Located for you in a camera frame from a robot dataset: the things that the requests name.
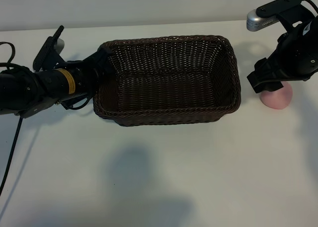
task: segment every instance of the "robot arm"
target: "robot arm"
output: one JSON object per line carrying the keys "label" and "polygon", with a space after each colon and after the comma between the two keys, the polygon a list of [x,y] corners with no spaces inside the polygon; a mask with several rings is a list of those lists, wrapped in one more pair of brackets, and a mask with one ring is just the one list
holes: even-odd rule
{"label": "robot arm", "polygon": [[[308,80],[318,71],[318,17],[301,5],[310,0],[276,0],[251,11],[247,15],[247,29],[258,31],[278,21],[286,33],[278,38],[273,54],[255,64],[248,81],[256,93],[275,91],[283,87],[281,81]],[[301,21],[296,27],[293,24]]]}
{"label": "robot arm", "polygon": [[[115,72],[108,63],[111,50],[105,47],[83,61],[65,62],[59,55],[64,47],[59,39],[63,29],[61,26],[46,40],[33,63],[36,72],[0,63],[0,67],[12,68],[0,73],[0,114],[28,118],[59,103],[66,109],[80,109],[93,97],[104,77]],[[83,99],[83,105],[73,107]]]}

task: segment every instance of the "white wall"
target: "white wall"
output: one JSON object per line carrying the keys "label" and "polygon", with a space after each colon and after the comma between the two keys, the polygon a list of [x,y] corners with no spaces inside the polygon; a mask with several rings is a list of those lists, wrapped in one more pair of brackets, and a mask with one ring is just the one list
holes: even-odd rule
{"label": "white wall", "polygon": [[241,20],[270,1],[0,0],[0,30]]}

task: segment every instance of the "pink ball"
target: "pink ball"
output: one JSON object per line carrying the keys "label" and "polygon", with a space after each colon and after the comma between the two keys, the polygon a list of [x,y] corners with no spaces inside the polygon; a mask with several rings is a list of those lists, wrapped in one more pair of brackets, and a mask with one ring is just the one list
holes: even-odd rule
{"label": "pink ball", "polygon": [[292,101],[293,97],[293,89],[290,84],[286,81],[282,82],[283,88],[277,91],[263,91],[260,95],[260,100],[266,106],[272,109],[285,109],[290,102]]}

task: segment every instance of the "yellow band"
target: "yellow band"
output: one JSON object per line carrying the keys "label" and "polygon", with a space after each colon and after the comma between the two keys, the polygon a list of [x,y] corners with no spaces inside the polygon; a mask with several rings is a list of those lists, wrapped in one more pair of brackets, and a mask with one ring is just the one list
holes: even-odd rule
{"label": "yellow band", "polygon": [[76,85],[75,85],[75,80],[74,80],[73,76],[71,75],[71,73],[69,73],[65,69],[57,69],[57,71],[61,72],[65,76],[65,78],[67,79],[67,81],[69,83],[69,94],[74,94]]}

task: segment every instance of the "wicker basket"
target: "wicker basket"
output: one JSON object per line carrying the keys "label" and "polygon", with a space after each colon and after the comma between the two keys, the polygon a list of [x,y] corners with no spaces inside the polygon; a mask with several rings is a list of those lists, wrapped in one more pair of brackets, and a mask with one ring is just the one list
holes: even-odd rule
{"label": "wicker basket", "polygon": [[116,69],[94,97],[95,113],[122,126],[213,122],[240,105],[237,61],[221,36],[106,42]]}

